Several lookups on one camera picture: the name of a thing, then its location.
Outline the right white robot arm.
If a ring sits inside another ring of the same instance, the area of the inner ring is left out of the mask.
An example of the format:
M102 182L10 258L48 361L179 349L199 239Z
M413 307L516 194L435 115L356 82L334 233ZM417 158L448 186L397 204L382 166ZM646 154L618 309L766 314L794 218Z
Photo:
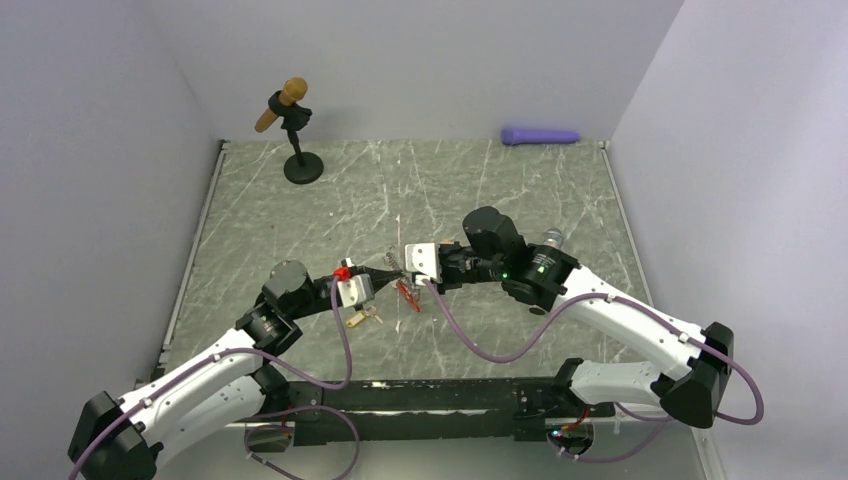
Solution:
M406 260L420 285L443 294L493 282L514 300L547 315L564 314L616 339L641 356L636 363L568 359L551 390L553 406L572 416L584 407L630 403L661 408L672 419L706 429L719 417L731 376L734 334L677 319L602 280L562 249L557 228L528 243L512 219L491 206L463 220L469 241L408 245Z

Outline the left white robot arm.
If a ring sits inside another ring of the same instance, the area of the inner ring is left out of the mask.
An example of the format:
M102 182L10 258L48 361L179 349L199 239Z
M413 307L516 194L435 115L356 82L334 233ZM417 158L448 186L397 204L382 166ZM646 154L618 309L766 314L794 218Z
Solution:
M206 350L136 390L100 392L84 404L68 449L71 478L151 479L231 422L279 417L288 402L279 367L322 389L344 389L349 376L329 383L281 360L302 335L297 320L360 307L403 274L343 261L333 274L311 279L297 260L277 264L254 306Z

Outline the red handled metal keyring holder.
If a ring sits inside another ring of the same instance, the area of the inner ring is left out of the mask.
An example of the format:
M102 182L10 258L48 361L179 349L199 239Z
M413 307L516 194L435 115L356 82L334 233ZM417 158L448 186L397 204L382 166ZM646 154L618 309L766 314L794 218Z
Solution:
M393 247L390 247L389 250L385 253L384 260L393 270L401 271L402 276L395 280L395 287L398 290L399 294L408 303L410 308L415 313L420 313L421 308L418 303L420 292L418 291L418 287L412 284L411 277L405 271Z

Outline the yellow tagged key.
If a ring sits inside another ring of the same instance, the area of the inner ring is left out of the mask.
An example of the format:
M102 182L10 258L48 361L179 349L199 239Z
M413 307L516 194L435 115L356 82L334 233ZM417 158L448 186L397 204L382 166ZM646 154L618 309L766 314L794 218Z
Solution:
M355 328L368 319L373 319L379 324L384 323L384 320L378 314L377 309L374 306L369 306L357 310L350 318L347 319L345 324L348 328Z

